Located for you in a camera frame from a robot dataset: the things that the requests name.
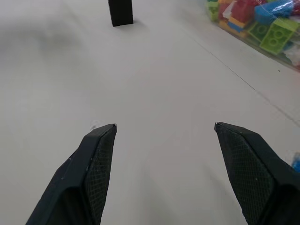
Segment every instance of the yellow lego brick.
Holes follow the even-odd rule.
[[[232,2],[233,2],[233,0],[218,0],[218,3],[227,3],[227,4],[230,4]]]
[[[245,28],[248,25],[248,23],[250,22],[250,21],[240,22],[237,19],[233,18],[232,16],[229,17],[228,21],[235,24],[235,25],[237,25],[238,27],[241,27],[241,28]]]
[[[224,30],[226,30],[226,31],[228,31],[228,32],[230,32],[230,33],[232,33],[232,34],[234,34],[234,35],[236,35],[236,36],[239,36],[240,38],[245,38],[245,37],[247,37],[247,35],[248,35],[248,33],[246,32],[246,31],[241,31],[241,32],[237,32],[235,29],[232,29],[232,28],[230,28],[228,25],[227,25],[227,21],[225,21],[225,20],[221,20],[220,22],[219,22],[219,26],[222,28],[222,29],[224,29]]]

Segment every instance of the plastic bag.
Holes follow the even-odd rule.
[[[212,21],[300,70],[300,0],[207,0]]]

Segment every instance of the floor seam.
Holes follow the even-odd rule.
[[[222,60],[220,60],[217,56],[215,56],[212,52],[210,52],[207,48],[205,48],[202,44],[200,44],[197,40],[195,40],[186,30],[184,30],[182,27],[180,27],[181,30],[193,41],[195,41],[200,47],[202,47],[204,50],[206,50],[208,53],[210,53],[213,57],[215,57],[218,61],[220,61],[224,66],[226,66],[230,71],[232,71],[236,76],[238,76],[243,82],[245,82],[250,88],[252,88],[260,97],[262,97],[264,100],[266,100],[271,106],[273,106],[275,109],[277,109],[280,113],[282,113],[287,119],[292,121],[297,127],[300,128],[300,122],[295,120],[292,116],[290,116],[288,113],[286,113],[283,109],[281,109],[276,104],[272,103],[272,101],[264,96],[261,92],[256,90],[254,87],[252,87],[247,81],[245,81],[242,77],[240,77],[237,73],[235,73],[230,67],[228,67]]]

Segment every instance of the green lego brick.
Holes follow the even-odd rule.
[[[219,14],[219,3],[215,2],[215,1],[208,1],[207,2],[207,9],[208,9],[208,13],[210,16],[210,19],[212,21],[217,21],[218,20],[218,14]]]
[[[260,47],[272,54],[279,54],[297,30],[298,26],[299,24],[297,22],[286,18],[276,19],[263,38]]]
[[[259,46],[260,45],[260,41],[258,41],[256,38],[252,37],[251,35],[249,35],[246,39],[247,42],[249,42],[251,45],[255,45],[255,46]]]
[[[256,40],[258,40],[259,42],[261,42],[264,38],[264,36],[266,36],[268,30],[269,30],[269,26],[266,25],[262,25],[258,22],[255,22],[248,30],[248,33],[254,37]]]

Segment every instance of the toy building block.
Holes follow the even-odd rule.
[[[230,28],[230,27],[228,26],[226,20],[221,20],[221,21],[219,22],[219,26],[220,26],[222,29],[224,29],[224,30],[226,30],[226,31],[228,31],[228,32],[230,32],[230,33],[232,33],[232,34],[234,34],[234,35],[240,37],[240,38],[245,38],[245,37],[247,37],[247,35],[248,35],[248,33],[245,32],[244,30],[241,31],[241,32],[237,32],[235,29]]]
[[[227,25],[231,28],[231,29],[235,29],[237,32],[241,32],[243,30],[243,28],[235,25],[234,23],[232,22],[227,22]]]
[[[284,48],[283,48],[283,52],[287,51],[288,49],[292,48],[294,46],[294,43],[291,42],[290,40],[285,44]]]
[[[277,0],[268,2],[255,7],[255,19],[265,25],[271,25],[278,17],[289,17],[295,12],[297,13],[298,4],[294,4],[293,0]]]
[[[229,3],[220,3],[220,7],[219,7],[219,20],[223,20],[224,17],[223,17],[223,13],[224,11],[228,8],[230,4]]]
[[[224,3],[224,4],[230,4],[230,3],[232,3],[233,2],[233,0],[218,0],[218,3]]]
[[[114,27],[133,24],[131,0],[108,0],[108,5]]]
[[[255,22],[248,30],[248,33],[254,37],[259,43],[263,40],[264,36],[266,36],[269,26],[260,24],[259,22]]]
[[[236,1],[233,1],[232,3],[230,3],[230,5],[225,9],[225,11],[223,12],[223,18],[229,19],[229,17],[231,16],[231,10],[232,10],[235,2]]]
[[[206,4],[210,19],[212,21],[217,21],[219,14],[219,3],[215,1],[208,1]]]
[[[254,46],[259,46],[261,44],[260,41],[256,40],[253,36],[249,35],[247,37],[247,43],[254,45]]]
[[[293,0],[292,15],[300,15],[300,0]]]
[[[254,18],[254,8],[255,6],[248,4],[246,0],[238,0],[231,10],[231,17],[246,23]]]
[[[278,18],[272,23],[268,33],[259,46],[262,49],[277,55],[283,50],[285,44],[298,27],[299,24],[295,21],[286,18]]]
[[[250,21],[240,22],[237,19],[233,18],[232,16],[229,17],[228,21],[235,24],[235,25],[237,25],[238,27],[240,27],[242,29],[245,28],[250,22]]]
[[[248,5],[252,6],[260,6],[262,4],[267,3],[267,0],[244,0],[247,2]]]
[[[300,153],[295,154],[292,168],[294,168],[295,171],[300,172]]]

